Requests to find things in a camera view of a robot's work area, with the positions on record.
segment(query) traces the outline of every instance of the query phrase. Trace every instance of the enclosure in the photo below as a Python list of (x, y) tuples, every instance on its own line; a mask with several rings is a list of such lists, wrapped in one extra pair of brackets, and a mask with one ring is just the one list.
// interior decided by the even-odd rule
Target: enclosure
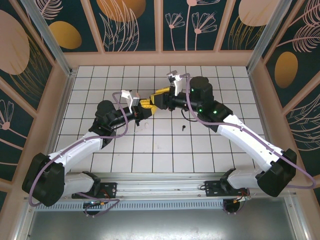
[[(319, 239), (319, 16), (319, 0), (1, 1), (0, 239)], [(200, 186), (257, 163), (189, 112), (157, 109), (68, 173), (117, 184), (121, 201), (102, 221), (71, 196), (56, 208), (28, 205), (22, 184), (36, 154), (80, 139), (102, 100), (119, 109), (112, 93), (149, 99), (174, 70), (208, 78), (216, 101), (297, 153), (316, 188), (277, 198), (252, 188), (241, 212), (227, 215), (224, 198)], [(297, 170), (290, 184), (311, 181)]]

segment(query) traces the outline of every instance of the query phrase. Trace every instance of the flower illustration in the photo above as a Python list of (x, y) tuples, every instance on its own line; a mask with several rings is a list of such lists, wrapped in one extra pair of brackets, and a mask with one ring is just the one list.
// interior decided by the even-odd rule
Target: flower illustration
[(198, 5), (210, 5), (217, 4), (220, 0), (186, 0), (186, 3), (189, 5), (188, 12), (186, 15), (186, 25), (185, 25), (185, 50), (188, 51), (188, 26), (189, 26), (189, 15), (190, 8)]
[(197, 5), (210, 5), (210, 4), (217, 4), (218, 2), (220, 2), (220, 0), (209, 0), (209, 1), (205, 1), (205, 0), (186, 0), (186, 3), (191, 6), (197, 6)]
[(199, 12), (192, 14), (192, 25), (195, 32), (194, 50), (197, 50), (198, 34), (210, 33), (217, 30), (217, 25), (214, 24), (216, 19), (215, 13), (203, 13), (199, 19)]
[[(14, 114), (14, 109), (15, 109), (15, 105), (12, 102), (8, 101), (8, 103), (6, 105), (6, 103), (3, 99), (0, 100), (0, 130), (4, 130), (4, 131), (9, 130), (16, 135), (18, 135), (24, 139), (27, 139), (26, 136), (23, 136), (22, 134), (14, 131), (10, 128), (10, 122), (11, 122), (12, 116)], [(6, 141), (4, 139), (1, 139), (1, 138), (0, 138), (0, 142), (7, 144), (13, 148), (19, 149), (19, 150), (23, 149), (22, 147), (17, 146), (15, 144), (13, 144), (9, 141)]]
[(10, 122), (14, 114), (15, 105), (8, 101), (7, 107), (4, 100), (0, 100), (0, 129), (10, 129)]
[(183, 21), (183, 17), (181, 13), (173, 13), (172, 16), (170, 13), (165, 15), (165, 20), (169, 25), (170, 33), (171, 33), (171, 42), (173, 50), (175, 51), (174, 37), (172, 35), (172, 29), (183, 27), (186, 23)]

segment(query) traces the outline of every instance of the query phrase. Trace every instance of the pink plant drawing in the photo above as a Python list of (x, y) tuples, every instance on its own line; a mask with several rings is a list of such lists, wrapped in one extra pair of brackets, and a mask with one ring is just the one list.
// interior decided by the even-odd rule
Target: pink plant drawing
[(185, 50), (188, 51), (188, 24), (189, 24), (189, 16), (191, 7), (198, 5), (210, 5), (217, 4), (220, 0), (186, 0), (186, 3), (189, 5), (188, 12), (186, 15), (186, 25), (185, 25)]
[[(14, 134), (24, 138), (24, 139), (27, 139), (26, 136), (12, 130), (10, 128), (10, 122), (12, 120), (12, 117), (13, 117), (13, 114), (14, 114), (14, 109), (15, 109), (15, 105), (8, 101), (7, 102), (7, 105), (5, 103), (5, 101), (3, 99), (0, 100), (0, 132), (1, 131), (11, 131), (13, 132)], [(10, 147), (13, 147), (13, 148), (16, 148), (16, 149), (19, 149), (19, 150), (23, 150), (23, 147), (20, 147), (18, 145), (15, 145), (9, 141), (6, 141), (2, 138), (0, 138), (0, 142), (4, 143), (4, 144), (7, 144), (8, 146)], [(0, 162), (0, 164), (3, 164), (3, 165), (12, 165), (12, 166), (17, 166), (18, 164), (17, 163), (6, 163), (6, 162)]]
[(186, 25), (186, 23), (183, 21), (183, 17), (181, 16), (181, 13), (179, 14), (173, 13), (172, 16), (170, 13), (167, 13), (165, 15), (165, 20), (168, 23), (168, 26), (170, 28), (172, 47), (173, 47), (173, 51), (175, 51), (176, 48), (174, 43), (174, 37), (172, 34), (172, 29), (183, 27), (184, 25)]
[(210, 33), (217, 30), (217, 25), (214, 24), (216, 19), (215, 13), (203, 13), (199, 18), (199, 12), (192, 14), (192, 25), (195, 33), (194, 50), (197, 50), (197, 37), (199, 34)]

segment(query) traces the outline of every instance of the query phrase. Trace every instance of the white grid tabletop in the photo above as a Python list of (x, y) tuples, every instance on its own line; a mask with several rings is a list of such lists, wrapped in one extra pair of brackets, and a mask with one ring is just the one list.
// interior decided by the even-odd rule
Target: white grid tabletop
[[(56, 150), (88, 131), (102, 100), (112, 101), (118, 109), (113, 92), (134, 90), (142, 98), (149, 98), (155, 90), (169, 85), (166, 74), (173, 70), (190, 73), (191, 77), (207, 77), (214, 99), (233, 110), (249, 128), (264, 137), (244, 66), (80, 66)], [(124, 99), (120, 102), (126, 106)], [(124, 127), (117, 129), (118, 133), (123, 131)], [(173, 112), (157, 109), (154, 116), (141, 121), (140, 126), (130, 122), (126, 136), (112, 140), (99, 152), (87, 156), (71, 172), (224, 173), (230, 168), (254, 167), (253, 160), (242, 149), (202, 124), (185, 120), (180, 109)]]

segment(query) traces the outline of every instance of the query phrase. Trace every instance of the purple cable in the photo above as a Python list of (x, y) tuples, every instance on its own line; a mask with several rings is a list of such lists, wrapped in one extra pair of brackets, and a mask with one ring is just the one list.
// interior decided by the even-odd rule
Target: purple cable
[[(86, 198), (92, 199), (92, 200), (97, 200), (97, 201), (101, 201), (101, 202), (105, 202), (105, 201), (106, 201), (106, 200), (103, 199), (103, 198), (96, 198), (96, 197), (93, 197), (93, 196), (88, 196), (88, 195), (86, 195), (86, 194), (84, 194), (84, 193), (82, 193), (82, 192), (78, 192), (77, 194), (80, 195), (80, 196), (82, 196), (82, 197), (86, 197)], [(100, 211), (100, 212), (98, 212), (98, 213), (95, 214), (95, 215), (89, 215), (89, 214), (88, 214), (87, 210), (88, 210), (88, 208), (90, 207), (90, 205), (87, 206), (87, 207), (84, 209), (84, 213), (86, 214), (87, 217), (91, 216), (92, 218), (101, 216), (102, 214), (106, 214), (107, 212), (110, 211), (110, 209), (112, 209), (114, 206), (116, 206), (116, 205), (120, 202), (120, 199), (108, 199), (108, 201), (106, 202), (106, 204), (108, 204), (108, 203), (110, 203), (110, 202), (116, 202), (116, 203), (112, 204), (112, 205), (111, 205), (110, 207), (108, 207), (106, 210)]]
[(91, 139), (118, 139), (118, 138), (121, 138), (123, 137), (127, 131), (128, 131), (128, 127), (129, 127), (129, 123), (128, 123), (128, 118), (126, 116), (126, 113), (124, 111), (124, 109), (122, 108), (120, 102), (117, 100), (117, 98), (115, 97), (115, 95), (121, 95), (122, 93), (119, 91), (119, 92), (114, 92), (112, 93), (112, 97), (114, 98), (116, 104), (118, 104), (119, 108), (120, 108), (120, 111), (121, 113), (123, 114), (123, 117), (124, 117), (124, 121), (125, 121), (125, 130), (122, 134), (120, 135), (115, 135), (115, 136), (90, 136), (90, 137), (87, 137), (85, 139), (83, 139), (82, 141), (78, 141), (78, 142), (75, 142), (74, 144), (72, 144), (70, 147), (66, 148), (64, 151), (62, 151), (59, 155), (55, 156), (53, 159), (51, 159), (38, 173), (38, 175), (35, 177), (34, 179), (34, 182), (31, 186), (31, 189), (30, 189), (30, 192), (29, 192), (29, 198), (28, 198), (28, 202), (30, 204), (31, 207), (37, 207), (41, 204), (41, 202), (38, 202), (38, 203), (33, 203), (32, 202), (32, 195), (34, 193), (34, 190), (35, 190), (35, 187), (38, 183), (38, 180), (39, 178), (41, 177), (41, 175), (44, 173), (44, 171), (55, 161), (57, 160), (58, 158), (61, 158), (63, 157), (69, 150), (73, 149), (74, 147), (78, 146), (79, 144), (85, 142), (85, 141), (89, 141)]
[(303, 170), (301, 167), (297, 166), (296, 164), (294, 164), (293, 162), (289, 161), (288, 159), (286, 159), (284, 156), (280, 155), (279, 153), (275, 152), (271, 147), (269, 147), (267, 144), (265, 144), (261, 139), (259, 139), (258, 137), (256, 137), (252, 132), (250, 132), (249, 130), (247, 130), (246, 128), (242, 128), (239, 125), (233, 124), (233, 123), (228, 123), (228, 122), (205, 122), (202, 121), (201, 119), (199, 119), (195, 112), (193, 111), (192, 107), (191, 107), (191, 103), (190, 103), (190, 96), (189, 96), (189, 92), (190, 92), (190, 74), (186, 73), (181, 75), (181, 77), (186, 77), (186, 88), (185, 88), (185, 92), (186, 92), (186, 102), (189, 108), (190, 113), (192, 114), (192, 116), (201, 124), (203, 125), (207, 125), (207, 126), (213, 126), (213, 125), (225, 125), (225, 126), (231, 126), (237, 129), (242, 130), (243, 132), (249, 134), (251, 137), (253, 137), (255, 140), (257, 140), (260, 144), (262, 144), (267, 150), (269, 150), (271, 153), (275, 154), (278, 158), (281, 158), (283, 161), (285, 161), (286, 163), (288, 163), (289, 165), (291, 165), (292, 167), (294, 167), (295, 169), (299, 170), (300, 172), (302, 172), (304, 175), (306, 175), (311, 181), (312, 181), (312, 185), (310, 186), (296, 186), (296, 185), (287, 185), (287, 188), (296, 188), (296, 189), (314, 189), (317, 185), (316, 180), (309, 174), (307, 173), (305, 170)]

